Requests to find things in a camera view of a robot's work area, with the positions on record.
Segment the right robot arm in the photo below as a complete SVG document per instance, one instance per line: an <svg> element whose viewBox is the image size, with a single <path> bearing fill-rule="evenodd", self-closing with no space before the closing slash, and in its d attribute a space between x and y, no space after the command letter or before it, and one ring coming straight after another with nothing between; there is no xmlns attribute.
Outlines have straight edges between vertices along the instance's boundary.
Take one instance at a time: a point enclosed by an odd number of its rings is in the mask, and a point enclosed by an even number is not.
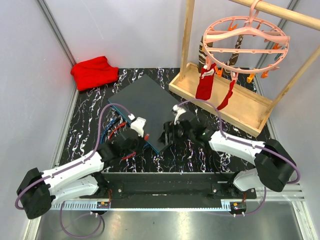
<svg viewBox="0 0 320 240"><path fill-rule="evenodd" d="M235 199L252 188L266 187L274 192L282 192L297 169L294 160L275 139L265 142L248 140L206 127L196 120L164 123L158 140L170 146L185 139L206 150L227 153L254 166L253 169L235 173L229 180L227 192Z"/></svg>

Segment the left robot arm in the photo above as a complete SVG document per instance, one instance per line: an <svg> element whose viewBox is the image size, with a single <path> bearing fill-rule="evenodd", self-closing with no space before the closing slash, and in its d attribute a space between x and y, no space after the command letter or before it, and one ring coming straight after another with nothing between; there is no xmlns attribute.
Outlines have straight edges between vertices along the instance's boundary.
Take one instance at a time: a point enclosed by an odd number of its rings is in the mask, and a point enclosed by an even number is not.
<svg viewBox="0 0 320 240"><path fill-rule="evenodd" d="M127 129L69 163L44 171L36 167L28 170L16 191L15 207L33 220L69 199L91 195L103 198L108 184L102 170L128 155L140 153L148 138Z"/></svg>

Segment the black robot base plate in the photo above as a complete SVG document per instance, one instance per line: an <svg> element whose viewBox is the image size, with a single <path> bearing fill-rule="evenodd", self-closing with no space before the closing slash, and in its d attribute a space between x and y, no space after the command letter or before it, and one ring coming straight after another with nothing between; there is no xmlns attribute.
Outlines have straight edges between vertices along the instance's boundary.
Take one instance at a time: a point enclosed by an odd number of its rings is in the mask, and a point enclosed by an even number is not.
<svg viewBox="0 0 320 240"><path fill-rule="evenodd" d="M99 189L83 199L111 197L115 210L229 211L231 202L256 200L264 189L253 176L237 188L234 173L96 173Z"/></svg>

